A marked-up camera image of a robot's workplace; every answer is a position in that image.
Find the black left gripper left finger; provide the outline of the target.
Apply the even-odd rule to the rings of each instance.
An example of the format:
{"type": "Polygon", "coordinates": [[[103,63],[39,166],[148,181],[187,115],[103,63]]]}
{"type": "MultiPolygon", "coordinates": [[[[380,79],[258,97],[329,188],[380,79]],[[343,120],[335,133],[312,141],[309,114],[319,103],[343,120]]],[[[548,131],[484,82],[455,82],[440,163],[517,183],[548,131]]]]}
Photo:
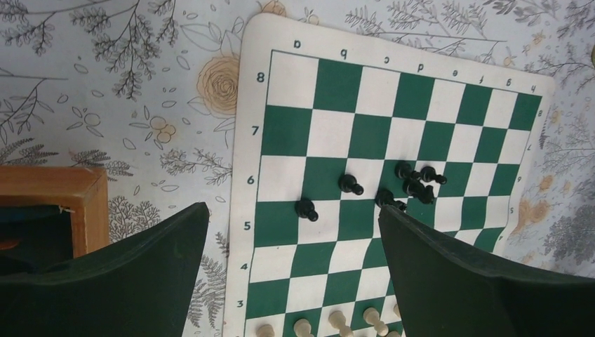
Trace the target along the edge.
{"type": "Polygon", "coordinates": [[[3,276],[1,335],[181,336],[209,218],[197,202],[97,251],[3,276]]]}

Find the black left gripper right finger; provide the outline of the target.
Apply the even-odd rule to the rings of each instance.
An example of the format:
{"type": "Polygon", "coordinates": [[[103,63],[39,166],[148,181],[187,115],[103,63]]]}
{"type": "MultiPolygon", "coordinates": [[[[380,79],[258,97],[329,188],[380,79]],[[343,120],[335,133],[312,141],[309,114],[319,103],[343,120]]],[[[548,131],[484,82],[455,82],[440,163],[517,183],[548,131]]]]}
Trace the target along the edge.
{"type": "Polygon", "coordinates": [[[594,280],[520,264],[394,206],[379,215],[407,336],[593,336],[594,280]]]}

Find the black knight piece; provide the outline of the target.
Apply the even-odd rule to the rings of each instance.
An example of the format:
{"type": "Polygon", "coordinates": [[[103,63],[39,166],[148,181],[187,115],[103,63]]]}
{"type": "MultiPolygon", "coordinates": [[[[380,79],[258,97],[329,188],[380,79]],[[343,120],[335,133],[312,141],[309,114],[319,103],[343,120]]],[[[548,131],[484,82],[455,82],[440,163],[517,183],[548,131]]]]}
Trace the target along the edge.
{"type": "Polygon", "coordinates": [[[403,182],[403,191],[423,204],[434,203],[435,196],[432,185],[423,185],[419,180],[407,179],[403,182]]]}

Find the black pawn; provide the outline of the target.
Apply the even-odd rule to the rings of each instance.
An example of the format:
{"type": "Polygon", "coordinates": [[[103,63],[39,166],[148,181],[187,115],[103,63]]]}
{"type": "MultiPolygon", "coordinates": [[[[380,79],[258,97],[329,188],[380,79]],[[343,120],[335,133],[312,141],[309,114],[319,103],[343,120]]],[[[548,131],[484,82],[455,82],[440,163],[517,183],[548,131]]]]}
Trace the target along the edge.
{"type": "Polygon", "coordinates": [[[434,181],[440,185],[444,185],[448,182],[447,177],[438,174],[434,167],[432,166],[425,166],[420,170],[421,180],[426,183],[430,183],[434,181]]]}
{"type": "Polygon", "coordinates": [[[295,203],[295,212],[300,218],[306,218],[311,222],[319,219],[313,201],[308,198],[302,198],[295,203]]]}
{"type": "Polygon", "coordinates": [[[394,173],[397,178],[402,180],[420,180],[421,174],[416,171],[407,161],[398,161],[394,173]]]}
{"type": "Polygon", "coordinates": [[[338,181],[338,186],[342,192],[362,195],[364,188],[357,182],[357,179],[351,174],[344,174],[338,181]]]}
{"type": "Polygon", "coordinates": [[[400,211],[406,211],[407,209],[407,204],[396,200],[394,198],[394,194],[385,188],[380,188],[377,191],[377,194],[375,196],[375,203],[382,208],[383,206],[393,206],[396,207],[397,209],[399,209],[400,211]]]}

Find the white chess piece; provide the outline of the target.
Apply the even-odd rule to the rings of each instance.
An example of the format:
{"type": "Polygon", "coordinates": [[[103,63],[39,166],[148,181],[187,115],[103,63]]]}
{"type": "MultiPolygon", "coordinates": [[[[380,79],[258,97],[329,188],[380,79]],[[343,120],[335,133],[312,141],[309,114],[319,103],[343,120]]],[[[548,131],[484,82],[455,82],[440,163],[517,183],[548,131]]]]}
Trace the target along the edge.
{"type": "Polygon", "coordinates": [[[337,310],[332,312],[328,317],[328,321],[334,329],[338,330],[340,337],[354,336],[352,329],[347,326],[347,320],[342,311],[337,310]]]}
{"type": "Polygon", "coordinates": [[[256,331],[257,337],[275,337],[275,331],[272,325],[264,324],[256,331]]]}
{"type": "Polygon", "coordinates": [[[293,325],[294,333],[297,337],[314,337],[312,326],[307,319],[299,319],[293,325]]]}
{"type": "Polygon", "coordinates": [[[386,336],[389,333],[389,327],[380,319],[380,313],[374,308],[369,307],[363,312],[364,321],[373,326],[379,336],[386,336]]]}

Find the green white chess board mat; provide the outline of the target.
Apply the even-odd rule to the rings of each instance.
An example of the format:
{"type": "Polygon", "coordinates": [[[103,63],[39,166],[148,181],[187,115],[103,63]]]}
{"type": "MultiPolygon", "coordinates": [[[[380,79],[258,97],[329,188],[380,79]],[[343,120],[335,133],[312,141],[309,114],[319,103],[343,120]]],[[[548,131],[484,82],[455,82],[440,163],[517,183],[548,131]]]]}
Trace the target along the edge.
{"type": "Polygon", "coordinates": [[[230,199],[223,336],[378,336],[374,307],[403,333],[375,196],[390,190],[422,223],[489,252],[515,225],[554,96],[551,77],[434,54],[261,13],[246,25],[230,199]],[[432,166],[433,204],[403,191],[398,161],[432,166]],[[342,192],[351,174],[362,195],[342,192]],[[313,201],[319,219],[295,203],[313,201]]]}

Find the wooden compartment tray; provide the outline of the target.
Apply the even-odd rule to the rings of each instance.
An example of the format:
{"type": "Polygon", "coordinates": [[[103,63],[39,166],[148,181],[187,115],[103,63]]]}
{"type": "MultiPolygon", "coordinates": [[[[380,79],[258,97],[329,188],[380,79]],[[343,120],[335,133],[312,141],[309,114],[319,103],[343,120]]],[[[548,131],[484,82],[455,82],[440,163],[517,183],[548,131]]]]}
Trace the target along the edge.
{"type": "Polygon", "coordinates": [[[1,276],[71,272],[109,245],[104,168],[1,167],[1,276]]]}

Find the floral tablecloth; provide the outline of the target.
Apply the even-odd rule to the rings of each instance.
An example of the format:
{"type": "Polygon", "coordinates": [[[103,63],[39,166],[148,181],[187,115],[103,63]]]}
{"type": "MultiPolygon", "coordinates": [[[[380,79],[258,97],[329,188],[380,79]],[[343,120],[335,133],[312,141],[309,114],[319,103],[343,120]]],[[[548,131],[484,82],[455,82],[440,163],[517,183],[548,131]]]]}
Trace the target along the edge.
{"type": "Polygon", "coordinates": [[[106,169],[113,243],[208,205],[183,336],[223,336],[241,47],[261,13],[551,77],[493,253],[594,276],[593,1],[2,1],[3,165],[106,169]]]}

